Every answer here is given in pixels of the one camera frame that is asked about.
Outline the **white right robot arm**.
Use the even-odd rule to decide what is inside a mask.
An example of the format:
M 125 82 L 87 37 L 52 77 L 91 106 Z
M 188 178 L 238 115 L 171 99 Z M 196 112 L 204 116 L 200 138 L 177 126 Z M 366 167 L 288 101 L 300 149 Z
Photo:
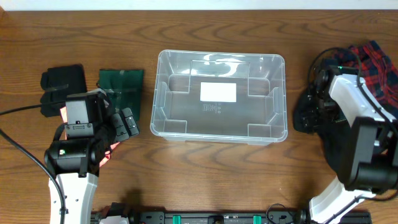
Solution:
M 150 128 L 169 141 L 269 145 L 288 135 L 285 62 L 227 58 L 160 59 Z M 298 213 L 296 223 L 339 223 L 364 200 L 397 188 L 397 119 L 366 86 L 361 62 L 317 57 L 294 110 L 294 129 L 317 133 L 333 182 Z

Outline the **black garment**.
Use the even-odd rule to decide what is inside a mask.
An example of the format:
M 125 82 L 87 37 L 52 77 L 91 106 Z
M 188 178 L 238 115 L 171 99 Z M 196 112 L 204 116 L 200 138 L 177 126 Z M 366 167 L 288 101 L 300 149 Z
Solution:
M 343 161 L 343 151 L 347 145 L 351 128 L 347 121 L 329 122 L 320 116 L 315 96 L 304 89 L 298 98 L 293 112 L 294 129 L 301 133 L 317 133 L 323 144 L 323 155 L 338 173 Z

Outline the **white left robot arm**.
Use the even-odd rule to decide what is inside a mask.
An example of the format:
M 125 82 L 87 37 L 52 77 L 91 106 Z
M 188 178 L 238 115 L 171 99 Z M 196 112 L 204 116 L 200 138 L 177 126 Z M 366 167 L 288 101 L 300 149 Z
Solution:
M 50 172 L 51 223 L 89 223 L 100 163 L 116 142 L 108 98 L 80 93 L 66 98 L 67 122 L 45 151 Z

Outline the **red plaid shirt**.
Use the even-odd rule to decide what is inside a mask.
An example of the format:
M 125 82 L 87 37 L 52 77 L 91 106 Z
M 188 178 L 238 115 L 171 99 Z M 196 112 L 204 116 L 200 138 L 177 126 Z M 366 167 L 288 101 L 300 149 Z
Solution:
M 352 52 L 338 51 L 333 55 L 345 67 L 361 69 L 366 86 L 375 99 L 390 112 L 397 113 L 397 68 L 391 59 L 371 40 L 361 46 L 350 46 Z

